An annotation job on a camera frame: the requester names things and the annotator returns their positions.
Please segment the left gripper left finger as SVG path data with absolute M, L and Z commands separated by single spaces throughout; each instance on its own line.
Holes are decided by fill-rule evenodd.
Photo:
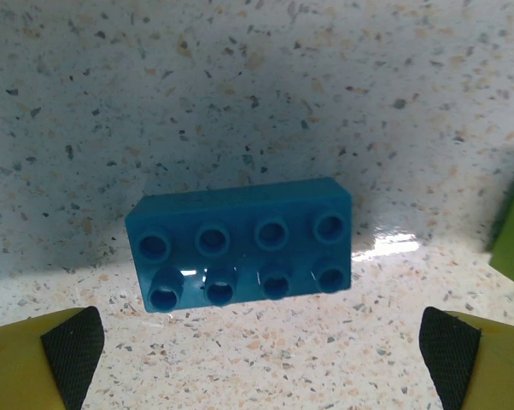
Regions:
M 103 347 L 93 306 L 0 326 L 0 409 L 80 409 Z

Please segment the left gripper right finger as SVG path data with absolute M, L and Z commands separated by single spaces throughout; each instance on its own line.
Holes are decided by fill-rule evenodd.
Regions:
M 514 326 L 427 307 L 419 349 L 445 409 L 514 409 Z

